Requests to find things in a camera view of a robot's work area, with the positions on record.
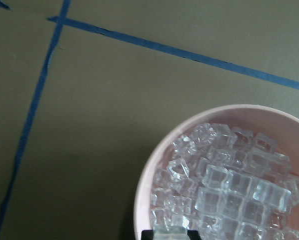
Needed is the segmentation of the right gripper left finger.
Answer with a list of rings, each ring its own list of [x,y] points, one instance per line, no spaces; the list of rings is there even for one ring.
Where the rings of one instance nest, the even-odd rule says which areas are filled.
[[[153,240],[154,239],[154,230],[146,229],[141,232],[141,240]]]

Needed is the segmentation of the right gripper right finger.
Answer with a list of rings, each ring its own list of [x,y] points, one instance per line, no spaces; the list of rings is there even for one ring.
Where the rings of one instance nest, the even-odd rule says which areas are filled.
[[[201,240],[201,236],[197,230],[188,230],[187,236],[189,240]]]

